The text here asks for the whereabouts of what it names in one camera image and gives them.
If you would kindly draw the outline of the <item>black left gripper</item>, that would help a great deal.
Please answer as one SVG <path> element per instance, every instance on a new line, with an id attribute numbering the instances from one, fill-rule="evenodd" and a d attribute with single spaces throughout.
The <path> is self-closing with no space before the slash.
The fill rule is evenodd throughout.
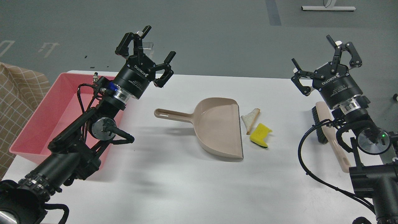
<path id="1" fill-rule="evenodd" d="M 115 54 L 123 57 L 126 62 L 112 82 L 118 89 L 135 99 L 141 98 L 150 82 L 153 82 L 156 87 L 163 88 L 174 74 L 170 63 L 175 57 L 175 51 L 171 51 L 164 62 L 158 65 L 144 54 L 142 41 L 151 28 L 151 26 L 146 26 L 137 33 L 126 33 L 115 50 Z M 133 55 L 128 52 L 131 41 L 134 44 Z M 155 78 L 155 72 L 161 70 L 164 70 L 164 73 L 160 78 Z"/>

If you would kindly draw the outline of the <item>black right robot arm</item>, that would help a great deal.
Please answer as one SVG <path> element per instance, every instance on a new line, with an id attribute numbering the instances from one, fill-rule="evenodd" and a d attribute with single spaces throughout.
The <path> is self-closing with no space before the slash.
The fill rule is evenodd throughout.
<path id="1" fill-rule="evenodd" d="M 318 91 L 323 99 L 312 108 L 314 124 L 298 145 L 299 163 L 313 180 L 367 207 L 378 224 L 396 224 L 397 133 L 378 127 L 368 113 L 370 101 L 350 74 L 362 65 L 353 43 L 326 38 L 334 49 L 330 62 L 310 72 L 292 59 L 291 80 L 297 89 L 305 96 Z M 321 180 L 305 165 L 302 146 L 312 132 L 321 144 L 330 143 L 341 170 L 350 176 L 353 193 Z"/>

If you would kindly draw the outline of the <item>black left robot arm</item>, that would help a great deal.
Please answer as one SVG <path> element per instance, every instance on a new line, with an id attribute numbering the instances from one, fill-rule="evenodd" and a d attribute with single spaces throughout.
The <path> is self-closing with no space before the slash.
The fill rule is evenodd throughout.
<path id="1" fill-rule="evenodd" d="M 151 30 L 124 35 L 115 54 L 125 58 L 125 65 L 113 80 L 93 76 L 93 83 L 78 86 L 82 114 L 48 145 L 51 155 L 20 181 L 1 181 L 1 223 L 40 224 L 49 210 L 62 210 L 60 224 L 66 223 L 69 208 L 48 201 L 61 186 L 85 180 L 99 170 L 100 156 L 110 145 L 133 143 L 135 138 L 117 127 L 115 116 L 126 108 L 130 98 L 141 98 L 153 82 L 162 88 L 174 74 L 171 51 L 161 64 L 145 53 L 143 39 Z"/>

